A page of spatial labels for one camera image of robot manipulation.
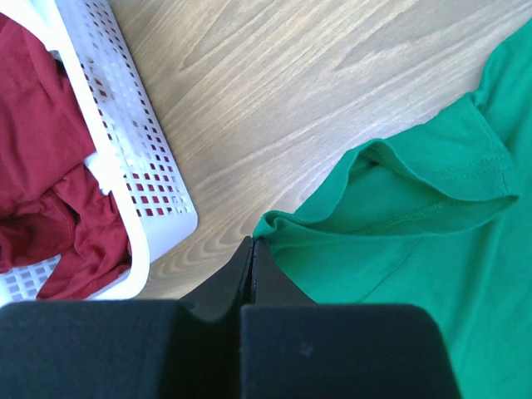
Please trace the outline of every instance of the green t-shirt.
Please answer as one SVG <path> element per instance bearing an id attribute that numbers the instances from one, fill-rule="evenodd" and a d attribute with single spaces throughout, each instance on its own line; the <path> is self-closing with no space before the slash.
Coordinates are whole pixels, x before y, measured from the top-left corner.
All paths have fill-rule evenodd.
<path id="1" fill-rule="evenodd" d="M 476 91 L 348 151 L 254 237 L 318 303 L 427 310 L 465 398 L 531 398 L 532 22 L 494 51 Z"/>

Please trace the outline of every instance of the stitching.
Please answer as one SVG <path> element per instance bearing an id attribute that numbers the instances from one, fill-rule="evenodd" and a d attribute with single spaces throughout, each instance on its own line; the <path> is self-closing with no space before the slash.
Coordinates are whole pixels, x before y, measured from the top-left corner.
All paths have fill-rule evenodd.
<path id="1" fill-rule="evenodd" d="M 447 177 L 438 177 L 438 180 L 459 180 L 459 179 L 467 179 L 468 177 L 472 176 L 478 176 L 478 175 L 485 175 L 486 173 L 493 172 L 495 170 L 506 170 L 508 169 L 508 166 L 506 165 L 499 165 L 499 166 L 492 166 L 491 168 L 484 169 L 475 173 L 469 173 L 467 175 L 459 175 L 459 176 L 447 176 Z"/>

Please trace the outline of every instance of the white plastic basket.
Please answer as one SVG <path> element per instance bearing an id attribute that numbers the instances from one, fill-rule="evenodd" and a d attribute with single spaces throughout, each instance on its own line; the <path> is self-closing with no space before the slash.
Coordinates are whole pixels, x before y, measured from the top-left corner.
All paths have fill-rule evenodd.
<path id="1" fill-rule="evenodd" d="M 130 238 L 131 269 L 91 298 L 132 298 L 150 262 L 190 235 L 198 216 L 112 10 L 106 0 L 0 0 L 0 12 L 62 59 L 98 153 L 91 170 L 112 190 Z M 0 306 L 34 299 L 58 260 L 0 274 Z"/>

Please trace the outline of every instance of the black plastic part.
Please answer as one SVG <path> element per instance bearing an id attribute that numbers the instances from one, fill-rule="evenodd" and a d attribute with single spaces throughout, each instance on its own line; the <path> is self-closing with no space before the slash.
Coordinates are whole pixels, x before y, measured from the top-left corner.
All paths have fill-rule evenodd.
<path id="1" fill-rule="evenodd" d="M 413 306 L 240 310 L 241 397 L 459 399 L 440 331 Z"/>

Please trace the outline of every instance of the wood grain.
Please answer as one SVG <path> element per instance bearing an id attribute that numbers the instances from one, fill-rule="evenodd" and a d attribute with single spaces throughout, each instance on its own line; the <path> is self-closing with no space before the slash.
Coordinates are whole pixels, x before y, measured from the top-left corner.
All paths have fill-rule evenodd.
<path id="1" fill-rule="evenodd" d="M 530 0 L 111 0 L 199 214 L 141 298 L 178 298 L 341 154 L 477 84 Z"/>

